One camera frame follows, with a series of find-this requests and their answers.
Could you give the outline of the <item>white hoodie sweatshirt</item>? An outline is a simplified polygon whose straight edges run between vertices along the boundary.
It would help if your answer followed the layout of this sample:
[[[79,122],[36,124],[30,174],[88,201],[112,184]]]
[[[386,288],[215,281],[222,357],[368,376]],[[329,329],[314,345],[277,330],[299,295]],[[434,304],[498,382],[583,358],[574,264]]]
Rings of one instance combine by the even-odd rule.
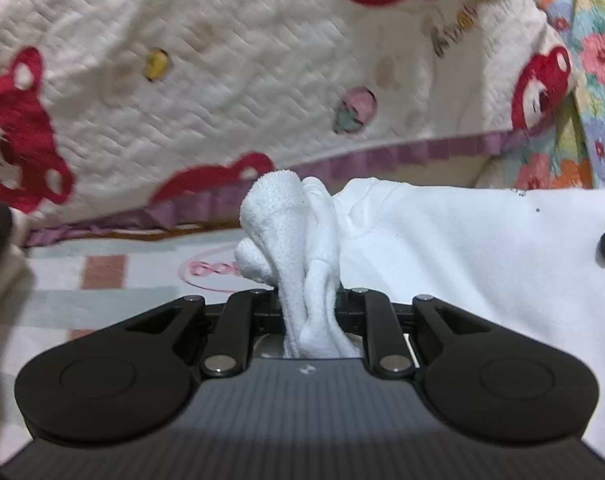
[[[396,302],[431,295],[582,359],[601,388],[586,440],[605,457],[605,190],[370,178],[331,194],[314,177],[281,170],[252,186],[240,225],[240,273],[280,294],[284,356],[360,356],[336,321],[340,288]]]

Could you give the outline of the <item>floral patterned quilt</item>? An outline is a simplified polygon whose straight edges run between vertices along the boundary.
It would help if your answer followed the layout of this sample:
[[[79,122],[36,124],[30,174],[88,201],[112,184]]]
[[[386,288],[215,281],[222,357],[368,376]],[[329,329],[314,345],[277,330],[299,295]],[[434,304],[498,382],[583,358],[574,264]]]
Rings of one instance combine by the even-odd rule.
[[[605,188],[605,0],[536,0],[575,63],[576,88],[548,128],[493,159],[486,188]]]

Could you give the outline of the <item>patterned play mat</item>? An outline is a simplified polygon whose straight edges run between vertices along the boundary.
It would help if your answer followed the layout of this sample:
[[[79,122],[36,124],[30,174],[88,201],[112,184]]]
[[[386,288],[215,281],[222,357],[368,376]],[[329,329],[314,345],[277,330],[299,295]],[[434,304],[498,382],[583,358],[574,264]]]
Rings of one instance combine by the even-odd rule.
[[[15,378],[28,361],[185,295],[217,304],[254,287],[234,261],[242,236],[88,238],[29,249],[25,270],[0,301],[0,464],[30,440],[14,400]]]

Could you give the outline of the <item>cream folded garment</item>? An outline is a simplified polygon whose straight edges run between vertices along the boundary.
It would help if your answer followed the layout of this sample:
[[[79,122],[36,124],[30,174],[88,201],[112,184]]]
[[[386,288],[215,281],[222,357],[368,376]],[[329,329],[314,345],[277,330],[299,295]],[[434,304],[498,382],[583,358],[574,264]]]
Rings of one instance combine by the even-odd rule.
[[[22,250],[28,237],[29,218],[21,211],[10,208],[13,216],[11,240],[0,259],[0,301],[25,270],[26,257]]]

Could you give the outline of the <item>white quilt with red bears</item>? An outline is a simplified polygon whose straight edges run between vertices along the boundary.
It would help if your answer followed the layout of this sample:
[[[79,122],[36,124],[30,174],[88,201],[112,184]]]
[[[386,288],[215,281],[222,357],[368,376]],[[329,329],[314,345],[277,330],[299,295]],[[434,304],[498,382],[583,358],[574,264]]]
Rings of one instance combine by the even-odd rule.
[[[0,202],[57,228],[494,151],[575,84],[534,0],[0,0]]]

